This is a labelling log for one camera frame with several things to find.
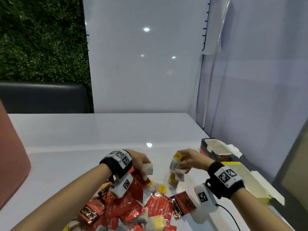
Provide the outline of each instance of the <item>wrist strap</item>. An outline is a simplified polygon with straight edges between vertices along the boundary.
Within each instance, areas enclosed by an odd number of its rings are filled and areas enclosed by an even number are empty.
[[[238,189],[245,187],[242,178],[220,162],[213,162],[208,174],[210,179],[207,179],[205,184],[218,199],[221,197],[229,199]]]
[[[106,164],[110,168],[112,176],[109,180],[112,183],[114,183],[114,175],[117,175],[121,179],[133,166],[131,155],[124,149],[110,152],[100,161],[101,163]]]

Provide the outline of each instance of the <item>table surface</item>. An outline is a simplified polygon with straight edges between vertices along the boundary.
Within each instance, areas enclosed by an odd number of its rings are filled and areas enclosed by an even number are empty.
[[[151,179],[167,185],[174,153],[185,148],[198,150],[201,139],[208,137],[189,115],[181,113],[11,114],[10,118],[26,148],[32,169],[0,211],[4,231],[95,167],[110,149],[131,148],[146,153],[154,167]],[[207,177],[207,172],[192,169],[176,191],[167,191],[170,196],[186,190],[197,206],[197,210],[183,219],[175,221],[172,217],[171,224],[177,226],[178,231],[214,231],[213,220],[215,224],[221,220],[219,230],[238,230],[225,210],[219,208],[211,217],[202,212],[194,186],[205,182]],[[249,230],[230,200],[222,198],[218,203],[233,214],[242,231]]]

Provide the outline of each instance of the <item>green hedge wall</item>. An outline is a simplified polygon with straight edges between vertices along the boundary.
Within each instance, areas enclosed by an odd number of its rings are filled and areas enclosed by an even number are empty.
[[[0,0],[0,80],[83,83],[93,108],[80,0]]]

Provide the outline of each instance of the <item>white sensor device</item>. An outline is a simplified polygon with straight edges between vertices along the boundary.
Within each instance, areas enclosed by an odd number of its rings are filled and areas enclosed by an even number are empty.
[[[194,190],[204,212],[211,213],[217,210],[216,199],[205,183],[195,186]]]

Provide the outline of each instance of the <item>person's right hand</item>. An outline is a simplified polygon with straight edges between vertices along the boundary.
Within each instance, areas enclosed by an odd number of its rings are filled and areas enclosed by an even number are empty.
[[[180,150],[179,151],[183,157],[182,162],[177,166],[178,168],[197,168],[207,171],[214,162],[213,159],[209,158],[206,155],[201,154],[200,152],[192,149]]]

